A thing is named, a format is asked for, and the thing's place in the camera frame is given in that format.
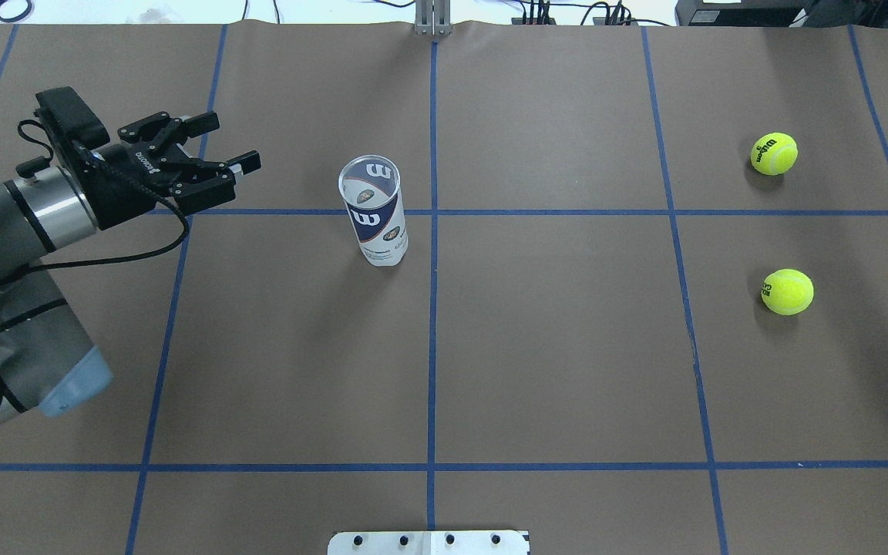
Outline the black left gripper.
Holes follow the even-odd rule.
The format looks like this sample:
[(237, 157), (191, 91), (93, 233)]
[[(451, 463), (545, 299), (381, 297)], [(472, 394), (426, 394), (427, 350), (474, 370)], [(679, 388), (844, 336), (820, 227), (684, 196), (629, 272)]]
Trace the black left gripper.
[[(96, 227), (108, 230), (159, 205), (191, 215), (235, 200), (237, 183), (261, 169), (260, 152), (252, 150), (226, 162), (214, 162), (194, 157), (186, 149), (188, 140), (219, 127), (215, 112), (185, 117), (161, 112), (121, 126), (117, 137), (126, 147), (109, 144), (92, 150), (87, 143), (75, 140), (74, 177)], [(157, 190), (144, 166), (156, 167)]]

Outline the grey silver left robot arm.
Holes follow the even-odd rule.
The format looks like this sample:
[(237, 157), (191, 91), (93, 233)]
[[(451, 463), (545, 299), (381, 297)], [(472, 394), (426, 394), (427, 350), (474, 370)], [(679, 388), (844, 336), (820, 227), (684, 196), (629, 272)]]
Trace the grey silver left robot arm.
[[(39, 409), (57, 417), (112, 382), (101, 348), (71, 307), (53, 271), (131, 264), (186, 242), (190, 215), (236, 197), (239, 180), (261, 166), (247, 151), (207, 160), (187, 142), (219, 127), (216, 113), (153, 113), (120, 127), (112, 140), (89, 110), (38, 108), (17, 125), (45, 134), (47, 156), (18, 165), (0, 183), (0, 426)], [(179, 233), (138, 253), (47, 261), (47, 256), (161, 207)]]

